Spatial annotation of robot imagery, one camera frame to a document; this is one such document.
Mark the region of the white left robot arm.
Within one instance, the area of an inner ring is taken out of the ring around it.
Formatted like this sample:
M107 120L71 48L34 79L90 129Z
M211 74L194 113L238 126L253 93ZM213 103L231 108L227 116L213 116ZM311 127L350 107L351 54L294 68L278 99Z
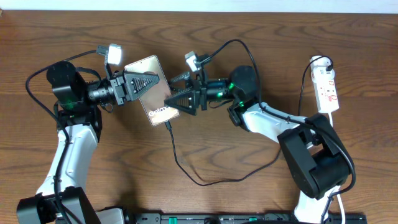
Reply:
M103 128L101 108L138 99L159 76L123 70L87 83L81 74L97 72L68 61L45 71L57 97L49 115L57 123L58 146L43 184L33 197L19 201L19 223L128 223L123 208L93 208L85 193L88 168Z

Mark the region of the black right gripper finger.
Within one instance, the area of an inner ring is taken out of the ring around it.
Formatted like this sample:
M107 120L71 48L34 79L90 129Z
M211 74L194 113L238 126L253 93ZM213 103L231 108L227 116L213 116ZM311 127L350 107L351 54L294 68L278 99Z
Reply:
M164 103L166 106L195 116L199 105L199 93L193 87L190 87L166 98Z
M183 73L177 75L176 77L171 78L169 80L169 85L172 85L179 81L188 81L189 79L191 79L190 72L183 72Z

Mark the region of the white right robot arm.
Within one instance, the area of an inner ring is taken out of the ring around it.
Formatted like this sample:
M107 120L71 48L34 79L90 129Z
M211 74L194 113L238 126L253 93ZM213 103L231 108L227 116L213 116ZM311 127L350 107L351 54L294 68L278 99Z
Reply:
M169 80L174 94L165 105L195 115L211 101L231 103L228 113L235 126L261 134L280 146L294 182L300 189L294 210L297 221L325 223L333 199L351 190L356 182L354 162L328 119L292 116L271 108L259 96L256 68L241 65L228 78L210 80L204 70Z

